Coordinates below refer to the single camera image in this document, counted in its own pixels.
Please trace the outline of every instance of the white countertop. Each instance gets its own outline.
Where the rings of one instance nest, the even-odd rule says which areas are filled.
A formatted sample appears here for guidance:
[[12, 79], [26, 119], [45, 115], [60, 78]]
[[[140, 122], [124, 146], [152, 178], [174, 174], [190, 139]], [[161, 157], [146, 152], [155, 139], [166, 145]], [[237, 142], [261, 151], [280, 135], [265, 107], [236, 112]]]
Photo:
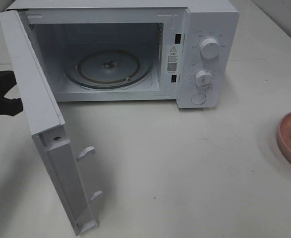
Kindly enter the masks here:
[[[105, 191], [83, 238], [291, 238], [291, 165], [276, 127], [291, 111], [291, 38], [258, 7], [240, 20], [214, 109], [174, 101], [60, 103], [82, 174]], [[0, 68], [10, 67], [0, 32]], [[18, 97], [14, 87], [9, 97]], [[73, 238], [24, 113], [0, 116], [0, 238]]]

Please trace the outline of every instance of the white microwave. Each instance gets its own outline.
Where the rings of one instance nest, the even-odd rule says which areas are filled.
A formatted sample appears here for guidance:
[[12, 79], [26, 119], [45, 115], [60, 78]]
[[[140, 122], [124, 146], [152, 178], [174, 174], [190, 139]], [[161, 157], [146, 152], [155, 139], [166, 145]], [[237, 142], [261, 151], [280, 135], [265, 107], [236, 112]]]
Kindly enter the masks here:
[[228, 0], [16, 0], [0, 13], [33, 140], [78, 235], [96, 225], [57, 101], [214, 107], [239, 13]]

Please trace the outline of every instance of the warning label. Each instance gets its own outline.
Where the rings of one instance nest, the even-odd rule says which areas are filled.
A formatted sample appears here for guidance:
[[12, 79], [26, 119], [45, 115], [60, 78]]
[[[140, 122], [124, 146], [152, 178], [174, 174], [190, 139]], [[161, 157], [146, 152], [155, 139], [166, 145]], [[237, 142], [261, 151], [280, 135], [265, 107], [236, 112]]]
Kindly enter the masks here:
[[167, 45], [166, 47], [166, 72], [176, 74], [180, 70], [179, 61], [182, 45]]

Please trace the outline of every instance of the white knob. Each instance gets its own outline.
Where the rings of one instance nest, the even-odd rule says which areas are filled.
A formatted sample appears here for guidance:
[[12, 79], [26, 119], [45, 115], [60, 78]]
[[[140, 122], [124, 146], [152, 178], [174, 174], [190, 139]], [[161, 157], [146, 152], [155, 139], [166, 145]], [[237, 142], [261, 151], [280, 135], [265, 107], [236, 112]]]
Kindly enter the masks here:
[[195, 84], [197, 87], [204, 87], [205, 85], [212, 82], [211, 72], [207, 70], [201, 70], [195, 75]]
[[219, 55], [220, 43], [215, 38], [207, 38], [200, 43], [200, 53], [206, 59]]

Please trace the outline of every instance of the power level knob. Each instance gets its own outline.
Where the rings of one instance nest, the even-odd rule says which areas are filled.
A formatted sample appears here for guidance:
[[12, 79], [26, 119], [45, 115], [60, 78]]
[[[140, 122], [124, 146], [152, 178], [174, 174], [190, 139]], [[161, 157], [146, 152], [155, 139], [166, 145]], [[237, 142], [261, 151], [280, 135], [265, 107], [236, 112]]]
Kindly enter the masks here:
[[204, 87], [205, 85], [212, 82], [211, 72], [207, 70], [201, 70], [195, 75], [195, 84], [197, 87]]
[[200, 53], [206, 59], [219, 55], [220, 43], [216, 38], [207, 38], [200, 43]]

